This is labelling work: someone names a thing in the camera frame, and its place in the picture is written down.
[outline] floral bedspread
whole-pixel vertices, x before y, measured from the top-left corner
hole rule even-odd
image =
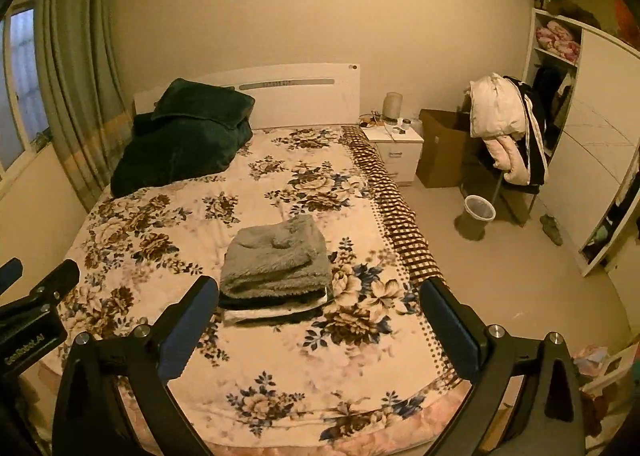
[[[172,394],[216,454],[382,454],[434,438],[465,394],[452,391],[460,380],[418,303],[420,281],[439,272],[349,126],[258,130],[222,174],[118,199],[107,190],[68,253],[81,282],[59,306],[70,335],[46,365],[61,374],[82,330],[105,338],[153,323],[200,274],[219,278],[239,229],[299,213],[326,238],[335,299],[301,324],[214,315]]]

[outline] window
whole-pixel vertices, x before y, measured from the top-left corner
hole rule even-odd
[[[33,38],[34,0],[14,0],[0,20],[0,190],[49,136]]]

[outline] curtain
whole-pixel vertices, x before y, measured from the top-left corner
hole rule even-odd
[[[111,45],[111,0],[36,0],[38,81],[53,146],[87,210],[130,139]]]

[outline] wardrobe door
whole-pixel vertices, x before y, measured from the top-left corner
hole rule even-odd
[[[604,119],[632,146],[636,146],[640,138],[639,90],[640,59],[604,37],[588,30],[582,32],[582,51],[572,101],[578,100]],[[583,120],[571,108],[566,123],[599,125]]]
[[[540,199],[580,249],[607,213],[619,186],[593,155],[563,132]]]
[[[581,249],[609,210],[640,138],[640,60],[588,30],[574,96],[540,198]]]

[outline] shoe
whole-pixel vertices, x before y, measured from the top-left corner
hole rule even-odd
[[[549,239],[557,246],[561,246],[562,236],[560,235],[556,219],[553,216],[549,216],[549,214],[543,214],[540,216],[540,223],[542,223],[543,232],[549,236]]]

